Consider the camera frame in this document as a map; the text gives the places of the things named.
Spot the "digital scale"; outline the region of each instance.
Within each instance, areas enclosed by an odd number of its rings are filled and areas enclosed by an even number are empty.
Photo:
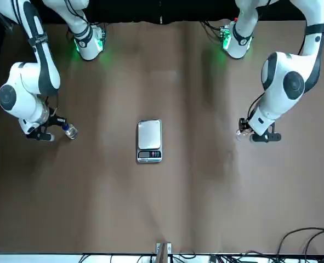
[[[163,156],[161,120],[139,121],[137,132],[137,161],[139,163],[160,162]]]

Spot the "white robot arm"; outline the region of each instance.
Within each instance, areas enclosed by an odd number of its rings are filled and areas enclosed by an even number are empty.
[[[82,0],[69,1],[44,0],[44,3],[58,12],[75,32],[76,40],[81,43],[79,52],[82,58],[94,59],[103,50],[102,45],[96,43],[103,40],[104,32],[87,22],[81,10],[76,10],[86,7],[88,0],[84,3]],[[52,141],[53,135],[46,132],[51,125],[61,126],[67,134],[68,129],[74,127],[65,118],[55,115],[55,110],[37,97],[38,94],[57,95],[60,76],[36,8],[29,0],[0,0],[0,16],[24,28],[37,60],[36,63],[17,62],[11,67],[7,82],[0,88],[1,107],[19,119],[28,138]]]
[[[256,142],[279,141],[281,135],[269,132],[274,122],[290,110],[314,87],[320,74],[320,57],[324,40],[324,0],[290,0],[305,16],[306,29],[303,51],[300,55],[274,52],[264,62],[262,84],[264,93],[247,119],[239,121],[238,134],[253,132]],[[223,48],[239,59],[247,52],[252,33],[258,21],[256,7],[277,1],[236,0],[240,8],[237,22],[228,27],[229,36]]]

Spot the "black background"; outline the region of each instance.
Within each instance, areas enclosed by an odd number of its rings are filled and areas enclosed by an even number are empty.
[[[64,21],[42,1],[33,0],[43,23],[62,24]],[[261,20],[304,20],[302,13],[289,0],[280,0],[269,8],[257,9],[263,16]],[[235,0],[91,0],[85,14],[92,22],[140,22],[169,24],[175,21],[217,21],[238,16]],[[0,48],[4,29],[0,25]]]

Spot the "bottle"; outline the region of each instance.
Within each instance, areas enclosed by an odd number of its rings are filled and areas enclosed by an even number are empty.
[[[71,140],[74,140],[78,136],[78,130],[77,128],[74,127],[73,124],[67,123],[64,127],[63,130],[65,132],[65,135]]]

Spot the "brown table surface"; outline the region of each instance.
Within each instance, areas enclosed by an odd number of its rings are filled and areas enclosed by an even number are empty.
[[[282,141],[237,141],[237,122],[263,91],[274,51],[296,53],[303,22],[260,22],[246,57],[231,60],[196,22],[108,27],[105,53],[85,62],[66,26],[46,27],[61,75],[69,141],[26,140],[0,108],[0,251],[273,253],[295,228],[324,227],[324,49],[316,87],[278,120]],[[0,86],[34,61],[25,36],[6,36]],[[163,121],[164,159],[135,162],[140,119]],[[312,232],[283,246],[301,253]],[[324,236],[310,253],[324,253]]]

